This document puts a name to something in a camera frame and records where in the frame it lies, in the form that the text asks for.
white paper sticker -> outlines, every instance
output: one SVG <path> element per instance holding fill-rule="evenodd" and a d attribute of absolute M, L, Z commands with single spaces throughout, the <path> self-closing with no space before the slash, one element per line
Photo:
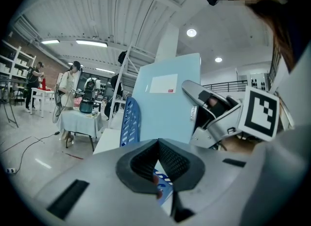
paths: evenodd
<path fill-rule="evenodd" d="M 276 136 L 279 98 L 247 86 L 239 129 L 265 141 Z"/>
<path fill-rule="evenodd" d="M 150 93 L 176 93 L 178 74 L 157 76 L 152 78 Z"/>

person in white shirt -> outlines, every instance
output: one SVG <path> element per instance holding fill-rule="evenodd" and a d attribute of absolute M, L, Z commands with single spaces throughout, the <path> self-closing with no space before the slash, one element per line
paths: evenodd
<path fill-rule="evenodd" d="M 74 94 L 71 92 L 71 90 L 74 87 L 73 74 L 78 72 L 80 68 L 81 68 L 81 64 L 78 61 L 74 61 L 69 71 L 66 71 L 64 73 L 60 81 L 59 90 L 64 93 L 61 97 L 63 110 L 73 109 Z M 68 142 L 71 142 L 73 139 L 73 136 L 71 134 L 68 134 L 68 131 L 62 130 L 61 139 L 66 140 L 67 138 L 68 138 Z"/>

round ceiling light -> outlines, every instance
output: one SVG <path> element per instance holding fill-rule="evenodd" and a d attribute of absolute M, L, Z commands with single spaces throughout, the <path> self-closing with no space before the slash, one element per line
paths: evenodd
<path fill-rule="evenodd" d="M 188 35 L 189 37 L 194 37 L 194 36 L 196 36 L 196 30 L 194 30 L 194 29 L 189 29 L 189 30 L 187 31 L 187 35 Z"/>

brick wall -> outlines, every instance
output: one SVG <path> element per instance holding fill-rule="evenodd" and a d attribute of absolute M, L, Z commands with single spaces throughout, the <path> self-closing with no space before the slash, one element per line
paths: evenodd
<path fill-rule="evenodd" d="M 39 61 L 44 64 L 43 72 L 46 78 L 46 86 L 49 88 L 54 88 L 59 73 L 64 73 L 68 70 L 66 67 L 46 56 L 34 45 L 28 44 L 28 42 L 23 39 L 18 33 L 13 32 L 12 37 L 7 36 L 4 40 L 17 48 L 21 46 L 22 52 L 36 56 L 34 66 Z"/>

black and white square marker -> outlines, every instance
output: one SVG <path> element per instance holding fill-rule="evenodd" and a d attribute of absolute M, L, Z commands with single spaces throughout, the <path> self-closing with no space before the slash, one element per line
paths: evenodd
<path fill-rule="evenodd" d="M 279 98 L 262 90 L 246 87 L 239 129 L 270 141 L 276 135 Z"/>

